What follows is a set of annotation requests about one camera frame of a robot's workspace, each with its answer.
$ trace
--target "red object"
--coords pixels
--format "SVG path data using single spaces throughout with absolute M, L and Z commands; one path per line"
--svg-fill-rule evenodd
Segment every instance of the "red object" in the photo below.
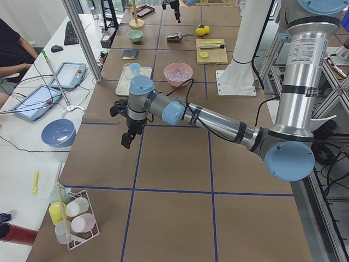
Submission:
M 0 224 L 0 240 L 27 246 L 34 244 L 38 232 L 9 223 Z

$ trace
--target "keyboard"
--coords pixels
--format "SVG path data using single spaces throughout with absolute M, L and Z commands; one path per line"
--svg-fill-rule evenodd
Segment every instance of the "keyboard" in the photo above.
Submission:
M 79 40 L 74 31 L 73 25 L 68 21 L 67 26 L 65 27 L 64 45 L 76 45 L 78 43 Z

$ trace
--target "tablet screen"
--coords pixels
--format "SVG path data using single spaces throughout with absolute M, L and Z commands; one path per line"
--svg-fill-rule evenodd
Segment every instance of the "tablet screen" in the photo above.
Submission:
M 35 93 L 31 94 L 30 97 L 27 97 L 23 103 L 16 107 L 14 111 L 32 117 L 36 111 L 48 105 L 46 103 L 47 100 L 57 96 L 57 94 L 58 91 L 41 86 Z
M 57 74 L 58 81 L 61 84 L 61 86 L 70 86 L 79 68 L 80 64 L 64 64 Z M 53 81 L 50 86 L 58 85 L 56 81 Z

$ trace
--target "pink bowl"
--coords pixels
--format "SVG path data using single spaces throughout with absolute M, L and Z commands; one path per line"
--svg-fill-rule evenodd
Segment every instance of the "pink bowl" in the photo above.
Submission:
M 167 82 L 174 87 L 178 87 L 184 81 L 191 79 L 192 68 L 185 63 L 172 63 L 164 69 Z

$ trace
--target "green bowl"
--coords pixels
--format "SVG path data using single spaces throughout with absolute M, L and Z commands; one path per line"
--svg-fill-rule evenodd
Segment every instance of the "green bowl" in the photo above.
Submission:
M 141 30 L 131 30 L 127 33 L 127 37 L 134 43 L 139 42 L 142 40 L 143 32 Z

